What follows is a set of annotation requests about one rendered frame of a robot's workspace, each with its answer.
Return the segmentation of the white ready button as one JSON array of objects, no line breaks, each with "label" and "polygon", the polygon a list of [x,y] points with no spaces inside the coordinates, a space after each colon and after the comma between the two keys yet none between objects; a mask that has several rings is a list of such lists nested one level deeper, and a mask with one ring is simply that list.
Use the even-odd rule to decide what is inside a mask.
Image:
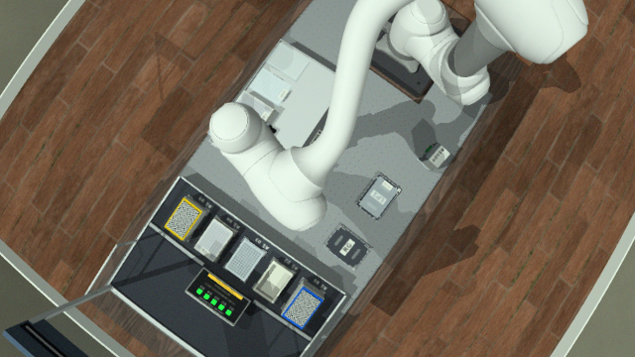
[{"label": "white ready button", "polygon": [[439,143],[434,143],[425,149],[417,160],[428,170],[437,169],[449,156],[449,152]]}]

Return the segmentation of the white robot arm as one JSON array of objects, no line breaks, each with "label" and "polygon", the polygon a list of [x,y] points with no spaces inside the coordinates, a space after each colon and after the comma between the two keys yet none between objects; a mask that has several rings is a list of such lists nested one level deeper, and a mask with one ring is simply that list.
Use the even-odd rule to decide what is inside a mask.
[{"label": "white robot arm", "polygon": [[357,0],[342,36],[326,122],[312,144],[286,150],[265,120],[240,102],[212,114],[213,143],[279,222],[297,231],[315,226],[326,213],[327,174],[356,124],[374,48],[409,73],[421,64],[450,100],[470,105],[489,89],[487,65],[506,51],[551,63],[587,33],[583,0],[474,0],[474,7],[476,18],[460,39],[440,0]]}]

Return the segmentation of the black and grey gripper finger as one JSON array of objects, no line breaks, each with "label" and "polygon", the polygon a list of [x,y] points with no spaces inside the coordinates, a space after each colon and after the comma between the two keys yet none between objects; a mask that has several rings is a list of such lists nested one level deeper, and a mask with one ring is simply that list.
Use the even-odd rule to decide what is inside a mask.
[{"label": "black and grey gripper finger", "polygon": [[[267,122],[266,122],[267,123]],[[267,125],[269,126],[269,128],[271,129],[271,131],[273,132],[273,134],[275,134],[277,132],[276,129],[272,128],[273,126],[270,125],[269,123],[267,123]]]}]

